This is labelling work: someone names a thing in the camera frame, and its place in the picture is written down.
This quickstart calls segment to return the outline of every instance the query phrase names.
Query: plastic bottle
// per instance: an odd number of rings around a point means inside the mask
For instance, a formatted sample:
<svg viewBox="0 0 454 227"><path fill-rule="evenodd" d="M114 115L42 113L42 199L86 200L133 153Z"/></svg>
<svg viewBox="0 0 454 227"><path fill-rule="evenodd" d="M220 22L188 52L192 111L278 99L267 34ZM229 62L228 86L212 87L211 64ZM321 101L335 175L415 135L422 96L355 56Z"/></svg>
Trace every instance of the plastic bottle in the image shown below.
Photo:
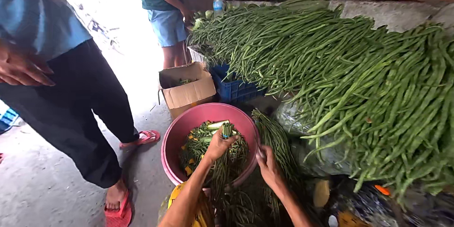
<svg viewBox="0 0 454 227"><path fill-rule="evenodd" d="M213 0L214 16L222 16L224 13L224 0Z"/></svg>

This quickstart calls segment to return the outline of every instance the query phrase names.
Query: denim shorts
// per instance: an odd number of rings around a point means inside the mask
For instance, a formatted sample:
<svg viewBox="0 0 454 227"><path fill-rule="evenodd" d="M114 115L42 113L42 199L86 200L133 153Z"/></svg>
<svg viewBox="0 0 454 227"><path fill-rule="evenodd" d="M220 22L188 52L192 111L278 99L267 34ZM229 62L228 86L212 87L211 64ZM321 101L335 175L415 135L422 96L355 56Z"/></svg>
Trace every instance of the denim shorts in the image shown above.
<svg viewBox="0 0 454 227"><path fill-rule="evenodd" d="M174 46L188 37L179 10L148 10L148 19L161 47Z"/></svg>

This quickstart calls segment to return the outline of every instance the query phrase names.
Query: red flip-flop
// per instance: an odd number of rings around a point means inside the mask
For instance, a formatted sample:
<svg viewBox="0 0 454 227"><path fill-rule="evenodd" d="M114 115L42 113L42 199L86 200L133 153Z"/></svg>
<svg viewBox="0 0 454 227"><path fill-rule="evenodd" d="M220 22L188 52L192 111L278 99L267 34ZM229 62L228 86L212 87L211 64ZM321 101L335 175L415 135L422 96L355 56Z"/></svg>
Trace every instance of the red flip-flop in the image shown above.
<svg viewBox="0 0 454 227"><path fill-rule="evenodd" d="M120 143L120 148L125 148L131 145L143 145L147 143L157 142L161 138L161 134L155 130L140 131L139 134L144 134L147 137L139 139L138 141L132 143Z"/></svg>
<svg viewBox="0 0 454 227"><path fill-rule="evenodd" d="M129 191L120 204L120 209L112 210L104 207L104 214L106 215L106 227L127 227L131 223L133 215L131 203L129 203Z"/></svg>

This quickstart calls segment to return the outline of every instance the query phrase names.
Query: man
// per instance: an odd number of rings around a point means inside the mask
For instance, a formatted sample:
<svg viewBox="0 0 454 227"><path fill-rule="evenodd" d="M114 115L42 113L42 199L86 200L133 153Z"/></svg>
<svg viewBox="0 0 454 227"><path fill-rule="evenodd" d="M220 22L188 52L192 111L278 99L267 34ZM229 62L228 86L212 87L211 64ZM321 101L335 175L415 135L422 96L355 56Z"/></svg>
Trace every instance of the man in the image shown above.
<svg viewBox="0 0 454 227"><path fill-rule="evenodd" d="M64 0L0 0L0 98L88 182L108 188L106 212L127 189L92 110L122 146L159 139L135 130L126 93Z"/></svg>
<svg viewBox="0 0 454 227"><path fill-rule="evenodd" d="M222 128L213 135L205 156L189 180L174 189L174 192L177 192L178 196L171 202L171 206L158 227L214 225L214 219L209 219L213 218L213 214L207 213L207 210L203 210L205 205L202 204L206 202L199 199L202 186L214 162L224 154L237 138L238 136L234 136L224 140L222 138ZM257 152L256 158L266 184L269 185L281 200L295 227L313 227L314 225L310 222L309 217L302 210L292 192L287 188L287 184L282 178L279 167L276 164L271 147L262 146L262 149L264 150L265 157L263 158Z"/></svg>
<svg viewBox="0 0 454 227"><path fill-rule="evenodd" d="M182 0L142 0L142 7L148 10L148 18L164 52L164 68L185 64L188 35L183 18L190 21L194 12L188 10Z"/></svg>

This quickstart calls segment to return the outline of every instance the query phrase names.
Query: blue shirt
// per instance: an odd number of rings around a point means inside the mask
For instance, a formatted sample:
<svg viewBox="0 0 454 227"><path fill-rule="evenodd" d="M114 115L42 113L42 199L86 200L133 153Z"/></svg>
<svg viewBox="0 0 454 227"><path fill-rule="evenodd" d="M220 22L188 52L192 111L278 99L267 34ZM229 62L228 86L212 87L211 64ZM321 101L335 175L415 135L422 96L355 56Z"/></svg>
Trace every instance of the blue shirt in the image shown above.
<svg viewBox="0 0 454 227"><path fill-rule="evenodd" d="M0 0L0 39L47 61L92 38L66 4L52 0Z"/></svg>

